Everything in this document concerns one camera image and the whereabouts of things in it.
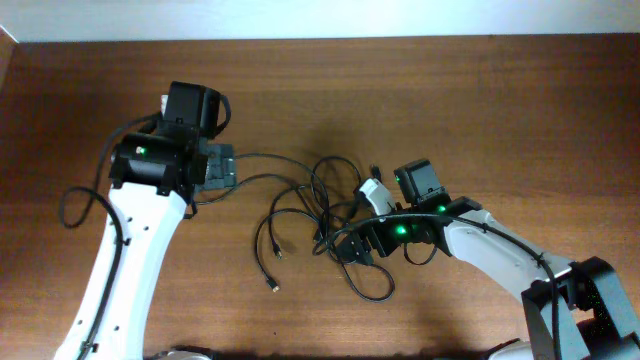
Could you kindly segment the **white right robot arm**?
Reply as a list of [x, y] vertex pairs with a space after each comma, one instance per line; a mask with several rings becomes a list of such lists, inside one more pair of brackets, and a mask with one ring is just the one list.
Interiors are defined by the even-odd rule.
[[500, 224], [478, 202], [452, 199], [431, 163], [394, 172], [407, 207], [376, 178], [359, 194], [374, 214], [326, 241], [340, 259], [363, 265], [408, 243], [432, 244], [482, 271], [523, 305], [529, 337], [501, 344], [490, 359], [636, 359], [639, 319], [613, 267], [550, 253]]

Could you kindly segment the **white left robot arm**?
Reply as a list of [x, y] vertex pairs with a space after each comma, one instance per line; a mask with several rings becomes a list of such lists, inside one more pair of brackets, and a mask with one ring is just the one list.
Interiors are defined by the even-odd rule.
[[150, 305], [171, 239], [197, 212], [203, 191], [236, 186], [231, 146], [215, 145], [231, 120], [228, 98], [174, 81], [149, 127], [122, 137], [110, 155], [107, 196], [83, 193], [106, 211], [81, 305], [58, 359], [140, 359]]

